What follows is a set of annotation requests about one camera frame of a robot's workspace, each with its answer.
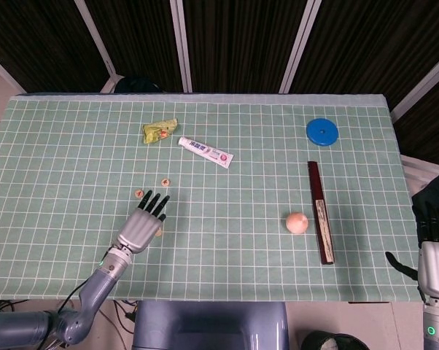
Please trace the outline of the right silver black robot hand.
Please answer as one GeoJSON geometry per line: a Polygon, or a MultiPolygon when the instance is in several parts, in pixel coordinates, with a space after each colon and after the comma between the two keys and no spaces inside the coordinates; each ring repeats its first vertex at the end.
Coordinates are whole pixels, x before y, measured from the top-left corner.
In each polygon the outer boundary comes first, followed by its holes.
{"type": "Polygon", "coordinates": [[[403,265],[391,252],[386,252],[385,257],[396,271],[418,284],[422,298],[439,299],[439,207],[426,202],[421,208],[414,206],[413,212],[419,246],[418,268],[403,265]]]}

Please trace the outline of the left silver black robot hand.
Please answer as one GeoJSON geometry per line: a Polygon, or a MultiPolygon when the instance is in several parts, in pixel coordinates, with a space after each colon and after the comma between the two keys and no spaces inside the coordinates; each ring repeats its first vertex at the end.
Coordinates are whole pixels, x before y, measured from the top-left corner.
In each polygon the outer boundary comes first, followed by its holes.
{"type": "Polygon", "coordinates": [[[169,195],[161,198],[160,193],[153,195],[152,190],[147,191],[120,228],[114,245],[132,254],[143,252],[166,219],[163,210],[169,200],[169,195]]]}

